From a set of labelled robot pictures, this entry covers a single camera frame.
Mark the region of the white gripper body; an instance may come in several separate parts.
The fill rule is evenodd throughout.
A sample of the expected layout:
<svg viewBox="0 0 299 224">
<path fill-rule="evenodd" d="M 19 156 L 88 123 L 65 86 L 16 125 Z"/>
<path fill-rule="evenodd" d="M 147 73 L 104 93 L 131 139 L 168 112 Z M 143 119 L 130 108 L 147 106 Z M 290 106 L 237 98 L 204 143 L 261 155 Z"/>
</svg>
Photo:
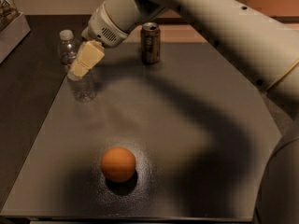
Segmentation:
<svg viewBox="0 0 299 224">
<path fill-rule="evenodd" d="M 101 42 L 105 48 L 115 48 L 122 43 L 129 34 L 136 28 L 136 25 L 129 30 L 121 29 L 114 22 L 102 4 L 91 15 L 87 27 L 82 31 L 81 36 L 89 41 Z"/>
</svg>

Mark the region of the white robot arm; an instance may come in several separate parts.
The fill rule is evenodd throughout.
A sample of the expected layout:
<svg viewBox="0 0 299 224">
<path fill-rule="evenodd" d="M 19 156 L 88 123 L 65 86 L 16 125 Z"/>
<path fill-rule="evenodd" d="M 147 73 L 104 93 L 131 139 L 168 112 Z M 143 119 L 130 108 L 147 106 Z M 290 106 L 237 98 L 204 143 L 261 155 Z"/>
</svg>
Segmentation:
<svg viewBox="0 0 299 224">
<path fill-rule="evenodd" d="M 172 9 L 292 117 L 266 164 L 254 224 L 299 224 L 299 33 L 235 0 L 106 0 L 83 31 L 69 76 L 84 77 L 106 48 Z"/>
</svg>

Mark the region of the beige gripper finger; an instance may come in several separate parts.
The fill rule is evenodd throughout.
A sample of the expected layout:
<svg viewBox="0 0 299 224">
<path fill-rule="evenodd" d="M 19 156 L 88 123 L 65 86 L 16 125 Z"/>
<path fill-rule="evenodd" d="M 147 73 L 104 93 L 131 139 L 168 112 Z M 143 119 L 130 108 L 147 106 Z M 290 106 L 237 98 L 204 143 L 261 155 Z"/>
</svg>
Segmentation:
<svg viewBox="0 0 299 224">
<path fill-rule="evenodd" d="M 67 76 L 70 79 L 83 79 L 105 56 L 101 42 L 92 40 L 81 44 Z"/>
</svg>

